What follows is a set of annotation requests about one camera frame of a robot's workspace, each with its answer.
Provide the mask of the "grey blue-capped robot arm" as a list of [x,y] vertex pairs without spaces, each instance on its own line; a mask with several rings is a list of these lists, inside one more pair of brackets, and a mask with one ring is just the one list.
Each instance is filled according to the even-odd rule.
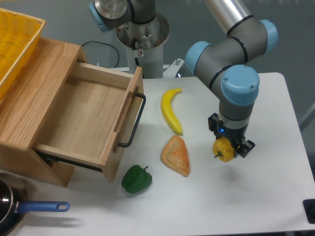
[[[278,31],[272,22],[256,20],[241,0],[208,0],[206,5],[227,38],[216,45],[196,42],[185,64],[219,99],[219,111],[208,125],[216,137],[214,156],[226,161],[228,151],[232,158],[245,157],[255,146],[245,132],[260,79],[247,63],[276,47]],[[131,73],[141,67],[146,79],[162,77],[163,45],[170,30],[153,0],[94,0],[89,10],[101,31],[116,30]]]

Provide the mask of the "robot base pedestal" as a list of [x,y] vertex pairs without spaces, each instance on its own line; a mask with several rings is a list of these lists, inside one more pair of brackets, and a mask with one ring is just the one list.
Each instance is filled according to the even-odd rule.
[[116,29],[131,74],[139,66],[145,79],[163,77],[163,46],[169,32],[168,21],[159,13],[147,24],[127,22]]

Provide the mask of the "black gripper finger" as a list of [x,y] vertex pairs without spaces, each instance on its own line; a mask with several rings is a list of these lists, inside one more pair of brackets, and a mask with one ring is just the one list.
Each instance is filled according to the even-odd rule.
[[243,139],[241,144],[236,148],[235,158],[238,156],[245,158],[254,147],[254,142]]
[[213,132],[214,135],[218,134],[218,114],[213,113],[210,117],[208,117],[208,126],[209,130]]

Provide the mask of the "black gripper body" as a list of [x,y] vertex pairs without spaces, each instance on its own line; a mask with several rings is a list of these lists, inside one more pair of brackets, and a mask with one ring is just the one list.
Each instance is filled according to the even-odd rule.
[[215,119],[215,137],[226,138],[232,146],[240,146],[245,139],[245,132],[249,123],[248,119],[244,120],[223,120]]

